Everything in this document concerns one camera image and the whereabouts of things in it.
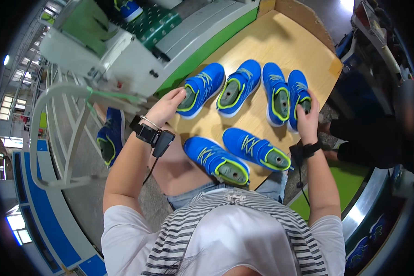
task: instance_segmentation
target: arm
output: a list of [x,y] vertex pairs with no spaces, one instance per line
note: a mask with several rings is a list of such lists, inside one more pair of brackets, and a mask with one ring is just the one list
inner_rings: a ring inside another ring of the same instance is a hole
[[[306,115],[300,105],[296,109],[298,114],[298,131],[304,145],[317,142],[319,102],[311,91],[309,91],[309,94],[311,96],[310,113]],[[322,149],[315,152],[306,162],[310,201],[308,224],[311,226],[319,218],[328,215],[335,215],[341,218],[339,191]]]
[[[184,97],[185,91],[182,87],[170,91],[149,110],[146,117],[157,126],[164,126],[166,121],[173,117]],[[141,121],[139,124],[143,123],[155,128],[147,121]],[[136,137],[136,133],[132,132],[107,176],[103,213],[112,206],[124,205],[142,214],[138,196],[143,186],[151,150],[150,144],[141,141]]]

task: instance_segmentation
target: silver bangle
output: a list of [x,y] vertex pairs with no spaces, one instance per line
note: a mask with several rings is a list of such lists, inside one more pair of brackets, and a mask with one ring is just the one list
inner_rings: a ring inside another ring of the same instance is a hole
[[152,122],[151,120],[147,119],[146,116],[140,115],[139,117],[142,120],[148,121],[150,124],[153,124],[158,130],[162,130],[159,126],[157,126],[156,124],[154,124],[154,122]]

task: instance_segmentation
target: wooden tray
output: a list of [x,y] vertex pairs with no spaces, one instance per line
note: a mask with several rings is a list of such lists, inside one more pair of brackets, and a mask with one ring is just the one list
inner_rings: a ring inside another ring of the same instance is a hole
[[[204,60],[191,75],[198,74],[212,62],[221,63],[226,76],[235,72],[247,59],[259,62],[261,68],[267,62],[276,63],[288,78],[294,70],[301,70],[311,89],[323,106],[342,70],[340,60],[309,31],[285,15],[270,11],[248,25],[224,43]],[[223,118],[216,111],[216,97],[207,101],[198,116],[184,120],[177,114],[169,122],[183,140],[200,135],[211,138],[221,145],[222,133],[229,127],[249,131],[259,138],[269,140],[284,152],[296,144],[300,137],[287,131],[287,125],[271,127],[266,119],[267,97],[264,86],[250,95],[241,110],[233,118]],[[250,189],[257,188],[271,171],[257,164],[250,166]]]

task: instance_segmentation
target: blue sneaker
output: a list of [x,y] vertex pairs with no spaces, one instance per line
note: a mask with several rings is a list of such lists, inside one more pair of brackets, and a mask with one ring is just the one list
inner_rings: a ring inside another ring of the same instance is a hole
[[187,156],[203,166],[208,174],[237,185],[246,185],[249,182],[248,165],[226,152],[217,142],[195,136],[187,139],[183,148]]
[[376,223],[370,228],[370,240],[377,242],[381,237],[386,237],[385,233],[386,219],[384,214],[377,219]]
[[347,262],[345,268],[353,269],[358,266],[367,257],[367,253],[370,250],[368,245],[368,237],[363,237],[357,245],[354,247],[347,256]]
[[246,98],[256,91],[261,78],[261,67],[255,60],[246,60],[237,71],[229,76],[216,101],[221,116],[231,118],[242,107]]
[[290,117],[290,93],[284,74],[269,62],[262,69],[262,82],[267,94],[267,121],[273,127],[287,123]]
[[193,103],[186,108],[178,107],[177,113],[183,119],[193,119],[201,111],[208,99],[218,93],[226,80],[224,68],[219,63],[207,65],[201,73],[185,81],[184,88],[190,89],[194,94]]
[[123,149],[124,128],[124,113],[115,108],[107,108],[106,122],[97,134],[97,143],[108,167],[113,165]]
[[114,0],[114,3],[126,22],[131,22],[143,12],[143,9],[133,0]]
[[290,118],[288,119],[288,131],[298,133],[298,117],[296,106],[302,105],[308,114],[311,107],[310,94],[307,92],[308,84],[304,74],[299,70],[291,71],[288,76],[288,87],[290,89]]
[[222,134],[226,149],[233,155],[256,163],[272,171],[290,168],[291,160],[285,152],[242,129],[229,128]]

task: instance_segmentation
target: right hand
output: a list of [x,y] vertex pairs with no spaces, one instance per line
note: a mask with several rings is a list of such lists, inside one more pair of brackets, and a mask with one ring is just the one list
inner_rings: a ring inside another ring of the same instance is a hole
[[315,95],[308,90],[311,97],[310,113],[305,114],[301,105],[297,105],[296,113],[298,115],[298,131],[302,138],[302,144],[317,143],[317,126],[319,124],[319,102]]
[[146,118],[162,128],[177,112],[178,105],[185,98],[184,87],[179,87],[165,94],[146,114]]

